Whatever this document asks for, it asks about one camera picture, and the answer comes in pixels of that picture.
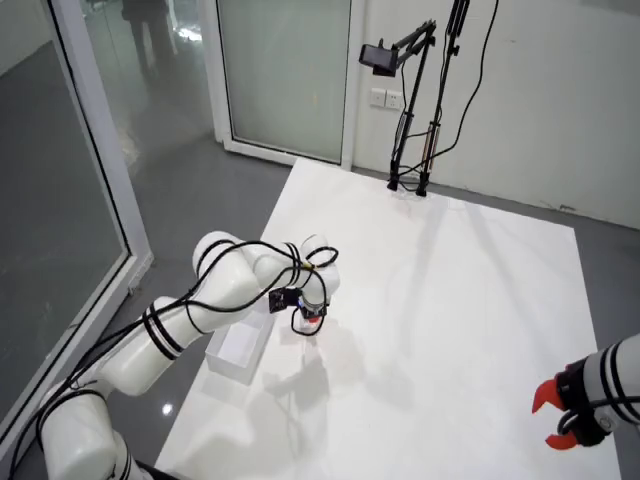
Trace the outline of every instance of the glass door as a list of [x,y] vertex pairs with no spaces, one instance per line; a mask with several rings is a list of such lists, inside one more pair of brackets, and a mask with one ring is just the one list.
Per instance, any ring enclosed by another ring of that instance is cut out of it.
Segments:
[[151,258],[95,61],[70,48],[83,41],[80,6],[64,3],[0,2],[3,467],[43,393]]
[[205,12],[227,150],[351,167],[364,0],[217,0]]

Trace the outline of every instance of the white wall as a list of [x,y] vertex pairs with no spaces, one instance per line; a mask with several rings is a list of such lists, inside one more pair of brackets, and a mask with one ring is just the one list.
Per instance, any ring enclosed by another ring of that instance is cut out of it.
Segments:
[[[433,117],[442,35],[453,0],[369,0],[365,37],[394,41],[438,23],[412,131]],[[449,146],[478,78],[493,0],[472,0],[445,92],[440,148]],[[461,141],[436,159],[432,180],[640,228],[640,2],[502,0],[485,80]],[[418,59],[407,65],[408,90]],[[387,172],[398,112],[369,106],[371,87],[396,79],[361,72],[355,164]],[[410,140],[403,163],[417,163]]]
[[0,75],[49,40],[40,0],[0,0]]

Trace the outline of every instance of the white robotic arm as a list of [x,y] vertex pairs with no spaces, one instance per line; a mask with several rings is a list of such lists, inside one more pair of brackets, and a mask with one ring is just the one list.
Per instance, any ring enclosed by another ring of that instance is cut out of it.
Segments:
[[600,444],[624,423],[640,425],[640,334],[567,365],[543,382],[533,413],[550,403],[566,411],[557,435],[547,444],[556,450]]
[[158,298],[108,354],[62,395],[55,392],[56,401],[45,398],[38,430],[49,478],[155,478],[137,466],[113,431],[106,397],[113,389],[142,395],[191,343],[242,320],[266,291],[293,288],[289,292],[299,297],[300,329],[318,328],[317,319],[324,317],[340,284],[336,256],[337,251],[317,235],[300,249],[293,244],[242,242],[222,232],[206,235],[193,255],[195,288],[179,300]]

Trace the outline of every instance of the wall outlet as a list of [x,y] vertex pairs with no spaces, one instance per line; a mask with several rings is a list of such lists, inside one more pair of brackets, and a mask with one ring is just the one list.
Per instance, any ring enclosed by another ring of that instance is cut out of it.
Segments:
[[402,110],[402,108],[404,107],[402,92],[394,92],[393,90],[387,90],[387,99],[385,100],[385,107],[393,108],[395,110]]
[[372,88],[369,103],[373,106],[384,108],[386,97],[387,91],[384,88]]

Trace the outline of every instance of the white tabletop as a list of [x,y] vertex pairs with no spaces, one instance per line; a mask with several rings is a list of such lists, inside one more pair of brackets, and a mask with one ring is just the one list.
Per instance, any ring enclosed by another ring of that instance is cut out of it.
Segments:
[[536,387],[596,350],[573,230],[299,160],[263,239],[326,235],[318,337],[280,314],[250,387],[203,363],[158,458],[180,478],[619,479],[612,437],[550,449]]

